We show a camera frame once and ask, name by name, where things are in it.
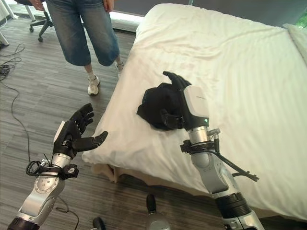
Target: office chair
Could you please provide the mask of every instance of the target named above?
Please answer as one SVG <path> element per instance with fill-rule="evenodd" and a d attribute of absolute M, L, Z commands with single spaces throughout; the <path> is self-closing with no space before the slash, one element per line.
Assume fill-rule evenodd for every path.
<path fill-rule="evenodd" d="M 15 1 L 20 3 L 20 4 L 22 4 L 22 5 L 32 6 L 32 4 L 31 4 L 31 2 L 29 0 L 15 0 Z M 40 32 L 38 34 L 38 40 L 40 42 L 43 42 L 42 35 L 46 31 L 46 29 L 48 27 L 52 27 L 53 26 L 52 20 L 50 19 L 49 15 L 48 15 L 48 13 L 46 11 L 44 11 L 44 15 L 45 15 L 45 19 L 44 20 L 41 20 L 39 22 L 30 24 L 30 28 L 29 28 L 30 32 L 33 32 L 34 31 L 33 26 L 43 25 L 43 28 L 40 30 Z"/>
<path fill-rule="evenodd" d="M 36 22 L 36 23 L 32 23 L 30 24 L 30 32 L 33 32 L 34 29 L 33 29 L 33 26 L 37 26 L 37 25 L 43 25 L 43 28 L 40 30 L 39 34 L 38 34 L 38 40 L 40 42 L 43 42 L 43 38 L 42 38 L 42 35 L 43 33 L 46 31 L 46 29 L 50 26 L 52 27 L 53 26 L 53 23 L 48 15 L 48 13 L 46 11 L 44 11 L 44 15 L 45 15 L 45 19 L 44 20 L 41 20 L 39 22 Z"/>

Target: person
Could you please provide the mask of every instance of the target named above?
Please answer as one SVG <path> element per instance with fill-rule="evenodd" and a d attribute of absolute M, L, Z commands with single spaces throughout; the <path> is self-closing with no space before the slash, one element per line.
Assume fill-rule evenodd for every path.
<path fill-rule="evenodd" d="M 45 11 L 41 0 L 29 1 L 36 10 Z M 109 14 L 114 9 L 114 0 L 46 0 L 46 3 L 65 59 L 85 68 L 89 80 L 87 92 L 97 95 L 100 79 L 93 73 L 81 18 L 99 63 L 110 66 L 115 61 L 119 76 L 123 62 Z"/>

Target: silver robotic arm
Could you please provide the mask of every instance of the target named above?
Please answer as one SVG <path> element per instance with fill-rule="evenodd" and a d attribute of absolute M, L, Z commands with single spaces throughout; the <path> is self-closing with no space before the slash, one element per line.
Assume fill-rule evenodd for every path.
<path fill-rule="evenodd" d="M 93 108 L 86 104 L 67 122 L 62 122 L 53 146 L 53 157 L 49 160 L 32 161 L 27 169 L 28 175 L 36 176 L 34 188 L 19 209 L 8 230 L 37 230 L 45 222 L 51 212 L 58 195 L 65 186 L 65 180 L 77 177 L 77 165 L 71 160 L 77 152 L 92 150 L 100 146 L 107 137 L 107 132 L 95 138 L 81 138 L 85 128 L 93 120 Z M 101 226 L 95 220 L 94 225 Z"/>
<path fill-rule="evenodd" d="M 209 111 L 200 87 L 174 73 L 163 72 L 172 81 L 179 93 L 182 117 L 162 113 L 164 124 L 184 128 L 189 140 L 181 145 L 182 152 L 189 153 L 193 165 L 219 208 L 227 230 L 264 230 L 255 212 L 252 211 L 234 176 L 244 175 L 257 181 L 258 177 L 235 166 L 219 152 L 219 129 L 209 131 Z M 226 169 L 224 162 L 238 171 L 234 176 Z"/>

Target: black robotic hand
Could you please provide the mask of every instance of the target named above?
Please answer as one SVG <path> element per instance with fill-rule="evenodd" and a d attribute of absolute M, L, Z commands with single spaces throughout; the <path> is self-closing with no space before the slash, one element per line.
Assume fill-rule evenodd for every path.
<path fill-rule="evenodd" d="M 191 86 L 190 82 L 177 74 L 167 71 L 164 71 L 163 74 L 168 76 L 177 90 L 182 115 L 178 119 L 162 111 L 164 124 L 168 127 L 185 128 L 187 131 L 196 127 L 209 126 L 208 109 L 201 88 Z"/>
<path fill-rule="evenodd" d="M 84 133 L 86 127 L 93 122 L 94 116 L 93 108 L 90 103 L 84 105 L 81 109 L 77 110 L 70 118 L 77 126 L 81 134 Z"/>
<path fill-rule="evenodd" d="M 190 82 L 188 82 L 187 80 L 185 80 L 183 77 L 168 72 L 168 71 L 164 71 L 163 74 L 165 76 L 168 76 L 168 78 L 172 81 L 172 85 L 178 90 L 184 90 L 187 86 L 191 85 Z"/>
<path fill-rule="evenodd" d="M 108 135 L 106 131 L 94 138 L 81 138 L 86 127 L 93 122 L 93 116 L 93 108 L 90 103 L 77 110 L 72 117 L 65 122 L 59 136 L 54 142 L 53 154 L 62 153 L 73 159 L 77 152 L 92 150 L 100 146 Z"/>

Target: mattress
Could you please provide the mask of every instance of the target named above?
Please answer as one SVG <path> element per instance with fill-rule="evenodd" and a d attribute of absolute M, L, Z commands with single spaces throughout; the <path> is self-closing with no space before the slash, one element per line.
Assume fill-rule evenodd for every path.
<path fill-rule="evenodd" d="M 222 155 L 260 178 L 236 177 L 248 203 L 307 220 L 307 65 L 280 27 L 193 6 L 152 8 L 94 134 L 109 135 L 83 160 L 208 192 L 180 150 L 186 131 L 155 130 L 136 115 L 146 89 L 170 82 L 164 70 L 202 87 Z"/>

